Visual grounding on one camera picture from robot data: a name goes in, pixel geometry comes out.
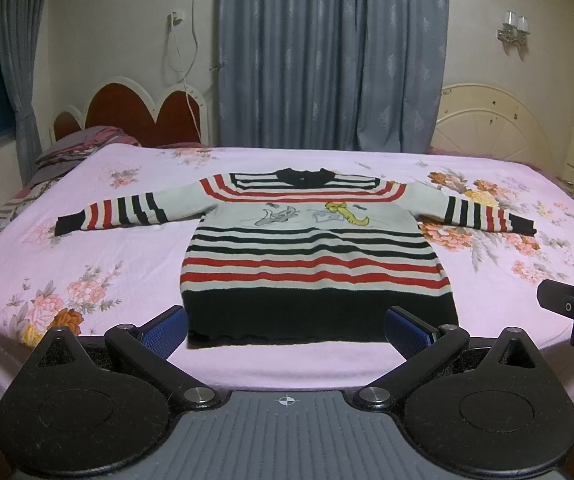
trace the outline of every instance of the red headboard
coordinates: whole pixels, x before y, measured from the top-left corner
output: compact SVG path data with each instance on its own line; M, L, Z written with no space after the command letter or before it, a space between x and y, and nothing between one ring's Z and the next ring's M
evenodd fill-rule
M167 89L155 105L140 85L116 78L94 94L84 117L77 112L68 107L56 116L52 125L55 140L91 126L116 126L147 148L174 142L209 143L205 99L190 87L185 93L184 85Z

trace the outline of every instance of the headboard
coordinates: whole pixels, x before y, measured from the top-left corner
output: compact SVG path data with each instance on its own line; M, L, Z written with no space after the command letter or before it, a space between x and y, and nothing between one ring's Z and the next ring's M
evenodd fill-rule
M551 148L536 118L514 96L493 86L442 89L432 147L526 162L554 174Z
M190 86L185 93L184 84L167 88L155 103L135 81L126 77L112 78L94 92L84 113L70 105L56 115L52 135L54 140L59 140L83 128L101 125L122 128L147 148L173 142L209 145L205 98Z

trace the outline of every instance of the power cord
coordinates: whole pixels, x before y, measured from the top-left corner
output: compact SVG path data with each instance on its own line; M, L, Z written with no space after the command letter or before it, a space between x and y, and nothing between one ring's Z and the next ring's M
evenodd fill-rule
M196 63L196 58L198 57L198 36L196 35L196 28L195 28L195 19L194 19L194 9L195 9L195 0L192 0L192 7L191 7L191 19L192 19L192 37L193 37L193 44L195 45L195 49L193 51L193 59L189 65L187 71L185 71L185 63L183 62L183 54L180 51L180 46L178 44L178 38L176 37L176 26L174 25L174 17L171 16L169 20L169 28L171 30L171 34L174 38L174 44L176 45L176 52L178 54L178 58L180 59L180 69L177 69L174 64L171 62L171 57L169 56L169 51L167 52L167 60L169 62L169 66L175 71L180 73L183 76L183 85L185 86L185 100L187 101L187 107L189 108L189 113L192 116L193 127L196 129L196 133L198 134L198 138L201 138L201 131L198 127L198 121L196 121L196 116L193 113L192 105L189 102L189 91L187 90L187 76L190 72L192 72L193 66Z

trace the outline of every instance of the metal screw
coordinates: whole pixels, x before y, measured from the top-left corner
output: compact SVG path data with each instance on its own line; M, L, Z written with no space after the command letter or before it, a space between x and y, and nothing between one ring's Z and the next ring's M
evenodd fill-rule
M381 404L391 396L385 388L379 388L377 386L363 388L358 395L362 400L370 404Z
M196 388L189 388L187 391L185 391L183 396L189 402L193 402L194 404L204 404L205 402L212 400L216 396L216 393L211 388L199 386Z

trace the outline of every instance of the wall lamp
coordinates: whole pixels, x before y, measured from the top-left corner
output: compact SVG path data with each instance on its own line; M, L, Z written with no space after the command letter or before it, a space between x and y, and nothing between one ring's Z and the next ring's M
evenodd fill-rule
M508 10L504 15L502 28L498 30L497 37L506 44L526 46L529 35L529 20L524 16L518 16Z

